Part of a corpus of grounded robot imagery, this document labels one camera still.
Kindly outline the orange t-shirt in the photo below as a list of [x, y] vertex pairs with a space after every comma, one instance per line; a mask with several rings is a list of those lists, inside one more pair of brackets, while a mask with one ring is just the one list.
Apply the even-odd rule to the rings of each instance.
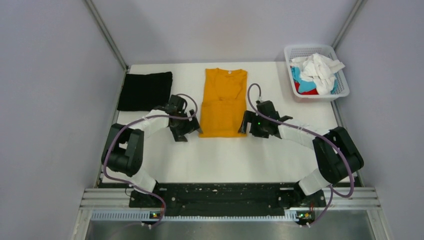
[[243, 69], [205, 69], [200, 111], [200, 138], [243, 138], [239, 133], [247, 110], [248, 72]]

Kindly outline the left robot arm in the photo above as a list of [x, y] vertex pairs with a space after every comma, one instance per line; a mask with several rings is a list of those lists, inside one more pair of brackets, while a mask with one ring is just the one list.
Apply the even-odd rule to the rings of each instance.
[[155, 106], [140, 119], [127, 124], [114, 123], [108, 132], [101, 156], [103, 175], [121, 182], [141, 193], [141, 200], [149, 207], [160, 202], [160, 193], [155, 190], [157, 180], [143, 168], [145, 140], [153, 134], [169, 129], [175, 142], [187, 142], [187, 135], [201, 133], [197, 119], [198, 104], [187, 109], [187, 94], [171, 95], [164, 105]]

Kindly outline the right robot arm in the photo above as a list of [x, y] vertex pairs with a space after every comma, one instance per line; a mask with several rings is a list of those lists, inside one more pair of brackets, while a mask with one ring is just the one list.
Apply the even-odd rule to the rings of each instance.
[[295, 183], [293, 200], [299, 206], [307, 206], [314, 193], [331, 187], [348, 178], [350, 190], [343, 198], [354, 192], [353, 173], [361, 169], [364, 161], [352, 138], [343, 127], [325, 129], [303, 123], [291, 116], [281, 117], [270, 101], [257, 102], [255, 111], [245, 111], [239, 133], [250, 133], [254, 137], [277, 137], [298, 143], [314, 151], [317, 168]]

